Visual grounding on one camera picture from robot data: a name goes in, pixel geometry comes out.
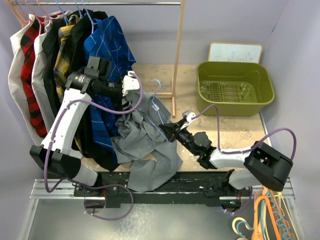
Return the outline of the light blue hanger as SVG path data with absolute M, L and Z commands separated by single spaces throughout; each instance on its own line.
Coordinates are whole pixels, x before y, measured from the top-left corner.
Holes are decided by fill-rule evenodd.
M 164 103 L 156 97 L 156 94 L 159 93 L 159 91 L 162 88 L 161 82 L 158 79 L 152 79 L 152 82 L 157 82 L 158 83 L 158 89 L 154 91 L 153 94 L 149 96 L 148 99 L 148 105 L 149 107 L 155 112 L 157 115 L 158 120 L 154 121 L 153 118 L 149 118 L 148 116 L 145 116 L 148 121 L 155 127 L 156 130 L 163 136 L 163 138 L 169 143 L 173 144 L 172 142 L 169 141 L 168 137 L 164 134 L 164 132 L 160 129 L 159 125 L 164 125 L 168 118 L 167 118 L 167 113 L 168 109 L 164 105 Z

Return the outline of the grey shirt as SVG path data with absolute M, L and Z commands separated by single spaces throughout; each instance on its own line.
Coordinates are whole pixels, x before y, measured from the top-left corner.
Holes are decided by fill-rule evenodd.
M 131 162 L 127 187 L 136 192 L 159 188 L 175 175 L 183 161 L 177 153 L 177 144 L 169 144 L 146 116 L 158 120 L 149 107 L 150 93 L 144 93 L 139 106 L 131 113 L 120 115 L 115 123 L 118 136 L 111 142 L 119 164 Z M 167 122 L 171 113 L 167 113 Z

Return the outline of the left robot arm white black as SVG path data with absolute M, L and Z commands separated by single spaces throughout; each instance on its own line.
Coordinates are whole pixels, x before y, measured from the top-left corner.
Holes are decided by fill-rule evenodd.
M 142 83 L 137 74 L 130 70 L 120 83 L 105 81 L 109 63 L 105 58 L 90 56 L 88 64 L 72 72 L 65 84 L 62 104 L 51 129 L 39 146 L 33 145 L 30 156 L 43 170 L 44 180 L 48 173 L 85 185 L 91 196 L 98 196 L 103 191 L 103 184 L 98 180 L 98 173 L 81 162 L 82 155 L 72 149 L 72 143 L 83 114 L 89 105 L 107 113 L 124 115 L 133 112 L 142 101 L 128 110 L 115 111 L 92 101 L 96 95 L 105 97 L 125 97 L 129 92 L 142 92 Z

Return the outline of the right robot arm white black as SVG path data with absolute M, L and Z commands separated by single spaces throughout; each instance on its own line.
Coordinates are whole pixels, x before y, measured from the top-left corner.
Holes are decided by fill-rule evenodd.
M 203 168 L 230 168 L 222 183 L 222 190 L 228 196 L 235 195 L 245 187 L 258 185 L 281 192 L 293 167 L 289 157 L 265 142 L 256 141 L 248 148 L 225 151 L 212 146 L 206 132 L 190 133 L 184 120 L 160 124 L 159 128 L 169 142 L 178 141 L 197 156 L 197 162 Z

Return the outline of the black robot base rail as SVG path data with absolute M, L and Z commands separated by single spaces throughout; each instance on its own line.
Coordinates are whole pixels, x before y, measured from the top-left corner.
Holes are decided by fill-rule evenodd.
M 110 185 L 102 189 L 89 189 L 70 181 L 62 181 L 57 188 L 48 193 L 42 179 L 35 180 L 31 199 L 85 199 L 106 200 L 107 208 L 119 208 L 122 204 L 175 204 L 205 205 L 207 207 L 226 207 L 238 209 L 241 201 L 252 193 L 249 187 L 232 190 L 225 184 L 225 171 L 185 171 L 177 172 L 159 188 L 149 192 L 126 191 L 129 172 L 100 172 L 98 185 Z

